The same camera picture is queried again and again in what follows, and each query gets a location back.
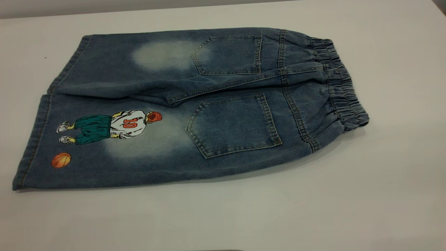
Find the blue denim fabric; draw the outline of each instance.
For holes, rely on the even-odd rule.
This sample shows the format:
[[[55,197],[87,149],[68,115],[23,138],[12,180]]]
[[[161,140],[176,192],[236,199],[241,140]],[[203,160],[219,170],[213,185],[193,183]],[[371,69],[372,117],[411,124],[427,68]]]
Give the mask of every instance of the blue denim fabric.
[[[76,120],[93,115],[112,118],[89,117],[93,136],[73,143]],[[367,122],[331,40],[269,28],[85,36],[41,99],[13,190],[234,175]]]

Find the elastic waistband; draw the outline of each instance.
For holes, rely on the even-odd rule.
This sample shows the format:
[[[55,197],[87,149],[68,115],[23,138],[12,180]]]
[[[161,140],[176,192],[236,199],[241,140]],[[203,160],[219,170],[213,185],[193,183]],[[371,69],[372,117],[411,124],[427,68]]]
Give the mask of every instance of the elastic waistband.
[[[327,88],[330,92],[334,112],[344,124],[345,131],[365,126],[368,115],[358,101],[353,89],[351,77],[329,39],[312,38],[312,47],[316,60],[323,64],[327,73]]]

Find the white table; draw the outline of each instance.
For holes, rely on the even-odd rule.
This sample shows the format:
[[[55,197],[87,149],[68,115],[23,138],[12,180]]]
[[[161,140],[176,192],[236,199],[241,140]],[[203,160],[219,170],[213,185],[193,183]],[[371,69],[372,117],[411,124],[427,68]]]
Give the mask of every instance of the white table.
[[[273,27],[334,41],[364,128],[236,177],[13,192],[40,96],[85,34]],[[0,20],[0,250],[446,249],[446,17],[430,0],[302,0]]]

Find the cartoon basketball player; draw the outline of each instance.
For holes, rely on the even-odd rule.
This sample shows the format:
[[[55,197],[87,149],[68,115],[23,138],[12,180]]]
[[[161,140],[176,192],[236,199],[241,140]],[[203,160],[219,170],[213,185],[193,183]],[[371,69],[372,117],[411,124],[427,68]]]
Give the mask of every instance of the cartoon basketball player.
[[[81,129],[82,133],[76,138],[62,136],[59,142],[64,144],[85,145],[106,138],[132,138],[140,135],[147,124],[160,121],[162,116],[157,112],[145,114],[141,110],[119,112],[113,116],[92,115],[76,120],[72,125],[68,121],[63,122],[56,133],[73,129]]]

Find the basketball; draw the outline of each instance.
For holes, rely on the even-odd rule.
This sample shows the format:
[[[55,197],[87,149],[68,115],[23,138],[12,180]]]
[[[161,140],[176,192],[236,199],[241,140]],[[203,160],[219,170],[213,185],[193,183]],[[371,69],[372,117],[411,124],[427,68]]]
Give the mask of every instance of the basketball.
[[[68,165],[68,163],[70,163],[70,160],[71,160],[71,155],[69,155],[66,152],[63,152],[63,153],[56,155],[53,158],[53,160],[51,161],[51,165],[54,168],[61,168],[61,167]]]

